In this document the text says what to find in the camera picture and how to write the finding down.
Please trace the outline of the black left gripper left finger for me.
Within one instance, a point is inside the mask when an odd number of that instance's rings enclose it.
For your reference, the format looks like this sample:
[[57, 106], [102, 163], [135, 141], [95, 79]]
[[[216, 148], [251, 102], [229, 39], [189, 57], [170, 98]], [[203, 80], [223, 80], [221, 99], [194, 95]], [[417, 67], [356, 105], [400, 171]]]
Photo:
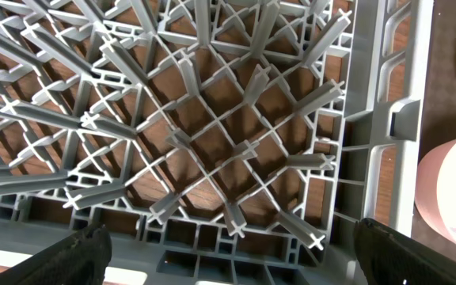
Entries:
[[0, 285], [102, 284], [112, 259], [112, 240], [91, 224], [0, 273]]

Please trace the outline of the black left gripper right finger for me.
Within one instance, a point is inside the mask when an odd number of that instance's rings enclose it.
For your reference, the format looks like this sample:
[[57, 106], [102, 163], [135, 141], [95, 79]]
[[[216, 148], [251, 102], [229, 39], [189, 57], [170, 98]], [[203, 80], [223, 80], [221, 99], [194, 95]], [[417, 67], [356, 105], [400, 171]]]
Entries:
[[355, 224], [356, 258], [369, 284], [456, 285], [456, 262], [372, 218]]

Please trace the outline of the white pink-rimmed bowl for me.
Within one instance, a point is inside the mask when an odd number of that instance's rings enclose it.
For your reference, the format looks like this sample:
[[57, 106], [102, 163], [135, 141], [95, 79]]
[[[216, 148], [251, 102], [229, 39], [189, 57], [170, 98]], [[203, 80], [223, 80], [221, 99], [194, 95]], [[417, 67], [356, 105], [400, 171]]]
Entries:
[[430, 150], [420, 161], [415, 205], [434, 231], [456, 244], [456, 139]]

